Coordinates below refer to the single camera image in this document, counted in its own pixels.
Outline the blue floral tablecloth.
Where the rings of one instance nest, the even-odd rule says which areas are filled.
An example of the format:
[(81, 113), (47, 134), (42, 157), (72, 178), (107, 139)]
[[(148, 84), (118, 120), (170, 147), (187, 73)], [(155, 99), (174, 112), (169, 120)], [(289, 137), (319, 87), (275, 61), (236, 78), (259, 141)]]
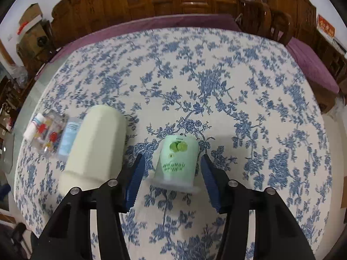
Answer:
[[(122, 169), (145, 157), (134, 206), (119, 215), (129, 259), (217, 259), (226, 215), (212, 207), (201, 157), (246, 188), (272, 187), (315, 253), (331, 202), (332, 162), (321, 110), (285, 47), (241, 32), (164, 28), (109, 38), (73, 52), (31, 116), (84, 119), (96, 105), (126, 118)], [(194, 136), (199, 153), (188, 194), (152, 185), (164, 138)], [(23, 141), (14, 199), (33, 250), (65, 196), (66, 161)]]

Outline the green lime-print plastic cup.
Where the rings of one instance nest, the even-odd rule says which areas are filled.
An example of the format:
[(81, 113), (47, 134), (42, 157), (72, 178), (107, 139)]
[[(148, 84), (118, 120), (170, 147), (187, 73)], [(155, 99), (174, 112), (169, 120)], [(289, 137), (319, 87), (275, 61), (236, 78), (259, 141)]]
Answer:
[(194, 136), (166, 136), (152, 185), (181, 193), (199, 193), (199, 187), (194, 185), (198, 153), (198, 141)]

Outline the white paper cup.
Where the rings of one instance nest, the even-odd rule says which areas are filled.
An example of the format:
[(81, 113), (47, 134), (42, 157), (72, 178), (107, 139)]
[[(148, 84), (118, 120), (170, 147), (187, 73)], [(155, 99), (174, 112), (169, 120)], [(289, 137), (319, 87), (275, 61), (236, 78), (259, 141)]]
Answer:
[(38, 128), (40, 125), (45, 121), (45, 117), (42, 113), (37, 113), (36, 116), (32, 119), (30, 124), (28, 124), (24, 134), (23, 138), (27, 142), (31, 142), (35, 136), (35, 134), (38, 131)]

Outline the clear cup with blue label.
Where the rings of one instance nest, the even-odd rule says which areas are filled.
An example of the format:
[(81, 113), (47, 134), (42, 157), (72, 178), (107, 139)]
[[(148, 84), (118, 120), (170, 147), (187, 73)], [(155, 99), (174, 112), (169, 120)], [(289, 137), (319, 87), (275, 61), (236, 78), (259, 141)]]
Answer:
[(57, 151), (57, 157), (59, 160), (67, 160), (81, 124), (82, 119), (77, 117), (71, 117), (67, 121)]

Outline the stacked cardboard boxes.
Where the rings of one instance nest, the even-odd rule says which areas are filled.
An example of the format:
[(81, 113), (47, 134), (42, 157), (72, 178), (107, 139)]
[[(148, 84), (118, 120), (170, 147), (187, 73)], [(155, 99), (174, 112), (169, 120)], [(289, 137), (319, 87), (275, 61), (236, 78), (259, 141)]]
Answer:
[(23, 66), (38, 70), (56, 52), (50, 21), (43, 17), (38, 3), (31, 4), (19, 20), (16, 52)]

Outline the red printed box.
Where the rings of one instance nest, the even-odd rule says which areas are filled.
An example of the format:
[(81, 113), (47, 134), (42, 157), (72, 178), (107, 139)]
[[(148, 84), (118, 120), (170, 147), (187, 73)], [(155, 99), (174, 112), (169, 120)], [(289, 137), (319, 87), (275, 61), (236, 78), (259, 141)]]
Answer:
[(335, 37), (335, 27), (331, 25), (323, 16), (318, 14), (317, 17), (317, 29), (318, 31), (330, 42)]

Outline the clear jar with colourful candies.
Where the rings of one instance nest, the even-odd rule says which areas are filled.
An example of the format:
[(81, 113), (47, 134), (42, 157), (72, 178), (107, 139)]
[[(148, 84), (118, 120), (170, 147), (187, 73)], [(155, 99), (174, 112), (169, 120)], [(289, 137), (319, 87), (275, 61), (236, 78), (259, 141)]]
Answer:
[(49, 157), (56, 152), (65, 125), (65, 116), (61, 116), (53, 110), (47, 113), (32, 141), (33, 146), (40, 154)]

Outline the carved wooden sofa bench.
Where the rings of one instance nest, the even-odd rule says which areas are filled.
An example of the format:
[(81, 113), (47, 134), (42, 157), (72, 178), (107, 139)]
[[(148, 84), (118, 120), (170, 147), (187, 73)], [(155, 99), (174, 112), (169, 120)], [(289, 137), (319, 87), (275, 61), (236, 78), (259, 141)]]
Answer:
[(229, 13), (237, 0), (61, 0), (52, 10), (54, 45), (58, 48), (83, 36), (133, 20), (153, 16)]

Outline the cream cylindrical tin can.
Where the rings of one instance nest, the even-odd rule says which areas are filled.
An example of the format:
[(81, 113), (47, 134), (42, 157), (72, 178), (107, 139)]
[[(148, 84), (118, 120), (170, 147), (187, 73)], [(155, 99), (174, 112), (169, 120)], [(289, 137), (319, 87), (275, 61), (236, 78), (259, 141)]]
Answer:
[(122, 170), (126, 118), (115, 108), (96, 105), (89, 109), (60, 175), (62, 196), (74, 187), (92, 190), (116, 178)]

